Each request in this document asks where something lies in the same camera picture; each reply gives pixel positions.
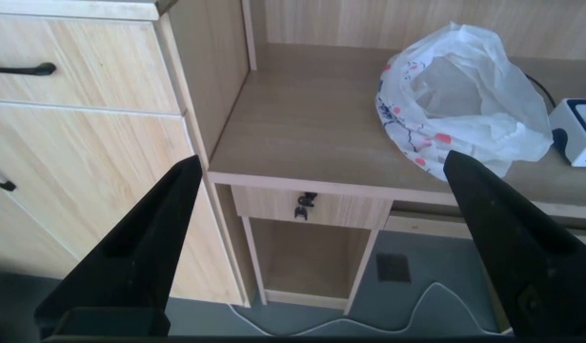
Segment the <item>floor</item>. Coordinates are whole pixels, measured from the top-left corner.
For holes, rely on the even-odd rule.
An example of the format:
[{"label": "floor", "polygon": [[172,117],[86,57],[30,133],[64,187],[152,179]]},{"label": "floor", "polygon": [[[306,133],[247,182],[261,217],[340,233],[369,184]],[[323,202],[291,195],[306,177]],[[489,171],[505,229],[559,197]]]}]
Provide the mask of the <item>floor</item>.
[{"label": "floor", "polygon": [[[379,282],[375,255],[404,254],[411,282]],[[412,318],[417,300],[425,293]],[[0,334],[3,342],[36,342],[33,309],[57,280],[0,273]],[[251,309],[236,308],[264,331],[292,334],[340,318],[341,311],[254,301]],[[171,299],[166,309],[172,323],[170,335],[260,335],[238,318],[227,305]],[[381,232],[363,276],[350,319],[385,331],[338,322],[310,335],[388,335],[442,337],[486,334],[496,331],[495,317],[472,241],[398,232]]]}]

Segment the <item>plastic bag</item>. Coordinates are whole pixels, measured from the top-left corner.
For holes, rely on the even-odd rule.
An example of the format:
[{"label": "plastic bag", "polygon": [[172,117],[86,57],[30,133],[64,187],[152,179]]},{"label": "plastic bag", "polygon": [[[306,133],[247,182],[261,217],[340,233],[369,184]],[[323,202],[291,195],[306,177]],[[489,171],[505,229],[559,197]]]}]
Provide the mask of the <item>plastic bag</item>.
[{"label": "plastic bag", "polygon": [[543,98],[498,35],[478,27],[451,23],[392,57],[375,103],[390,138],[441,180],[451,150],[502,177],[553,143]]}]

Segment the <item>black drawer handle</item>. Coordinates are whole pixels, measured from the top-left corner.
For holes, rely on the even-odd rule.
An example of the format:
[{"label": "black drawer handle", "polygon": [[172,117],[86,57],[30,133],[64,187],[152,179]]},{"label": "black drawer handle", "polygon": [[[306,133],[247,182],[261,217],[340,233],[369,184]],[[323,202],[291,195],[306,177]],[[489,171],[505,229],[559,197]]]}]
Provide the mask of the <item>black drawer handle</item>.
[{"label": "black drawer handle", "polygon": [[313,207],[313,200],[318,196],[317,193],[305,192],[305,195],[299,196],[296,202],[299,204],[298,207],[294,208],[294,217],[303,217],[308,220],[308,210],[306,207]]},{"label": "black drawer handle", "polygon": [[41,63],[34,68],[0,68],[0,73],[12,73],[17,75],[49,76],[57,68],[51,62]]},{"label": "black drawer handle", "polygon": [[0,188],[5,191],[13,192],[13,191],[15,191],[17,186],[15,186],[15,184],[10,181],[5,181],[5,182],[0,182]]}]

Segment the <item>cabinet door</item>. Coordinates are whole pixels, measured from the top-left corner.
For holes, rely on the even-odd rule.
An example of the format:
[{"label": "cabinet door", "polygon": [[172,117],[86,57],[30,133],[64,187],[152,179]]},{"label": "cabinet door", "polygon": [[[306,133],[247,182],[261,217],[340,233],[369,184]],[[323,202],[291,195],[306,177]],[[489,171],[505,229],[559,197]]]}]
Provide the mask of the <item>cabinet door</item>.
[{"label": "cabinet door", "polygon": [[77,260],[0,189],[0,271],[62,278]]},{"label": "cabinet door", "polygon": [[[180,116],[0,104],[0,171],[18,187],[12,196],[78,259],[190,155]],[[172,295],[241,303],[203,184]]]}]

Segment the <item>shelf compartment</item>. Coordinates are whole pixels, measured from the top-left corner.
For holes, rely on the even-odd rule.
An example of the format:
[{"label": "shelf compartment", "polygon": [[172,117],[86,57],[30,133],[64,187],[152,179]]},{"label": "shelf compartment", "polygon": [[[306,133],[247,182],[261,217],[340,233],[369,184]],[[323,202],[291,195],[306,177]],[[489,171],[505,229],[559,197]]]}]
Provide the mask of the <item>shelf compartment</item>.
[{"label": "shelf compartment", "polygon": [[[456,205],[377,116],[378,80],[394,51],[268,44],[261,54],[212,156],[212,182]],[[556,100],[586,97],[586,61],[511,59]],[[586,169],[555,149],[515,162],[505,181],[550,215],[586,218]]]},{"label": "shelf compartment", "polygon": [[349,310],[377,231],[243,219],[264,303]]}]

